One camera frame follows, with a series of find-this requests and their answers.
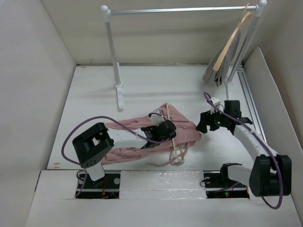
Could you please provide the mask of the pink trousers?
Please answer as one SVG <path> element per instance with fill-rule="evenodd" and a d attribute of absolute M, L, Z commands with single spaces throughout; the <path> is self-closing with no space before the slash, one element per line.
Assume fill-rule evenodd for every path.
<path fill-rule="evenodd" d="M 134 143 L 111 149 L 101 163 L 105 165 L 125 163 L 143 159 L 149 155 L 169 152 L 163 164 L 149 162 L 148 165 L 162 167 L 179 166 L 184 163 L 188 149 L 201 140 L 195 124 L 173 105 L 164 103 L 146 116 L 106 123 L 110 130 L 118 130 L 142 143 Z"/>

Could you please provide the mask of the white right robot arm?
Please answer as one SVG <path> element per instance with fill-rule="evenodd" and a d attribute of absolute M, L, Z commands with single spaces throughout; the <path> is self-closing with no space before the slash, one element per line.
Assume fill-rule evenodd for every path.
<path fill-rule="evenodd" d="M 250 187 L 256 197 L 288 196 L 292 187 L 292 161 L 287 155 L 280 155 L 273 150 L 250 127 L 252 121 L 243 117 L 238 100 L 226 100 L 224 109 L 220 110 L 220 100 L 207 100 L 211 109 L 200 114 L 200 122 L 196 130 L 206 134 L 219 128 L 226 128 L 241 142 L 249 153 L 254 164 L 245 168 L 234 164 L 235 170 L 228 168 L 219 174 L 219 181 L 230 186 L 235 181 Z"/>

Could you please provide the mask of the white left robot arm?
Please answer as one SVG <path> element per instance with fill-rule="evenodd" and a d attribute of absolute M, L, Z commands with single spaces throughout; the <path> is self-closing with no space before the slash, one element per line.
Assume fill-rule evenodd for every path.
<path fill-rule="evenodd" d="M 176 126 L 170 120 L 130 130 L 110 129 L 104 123 L 97 123 L 73 139 L 72 144 L 81 168 L 88 172 L 89 182 L 94 187 L 105 183 L 105 171 L 101 159 L 112 149 L 155 148 L 176 136 Z"/>

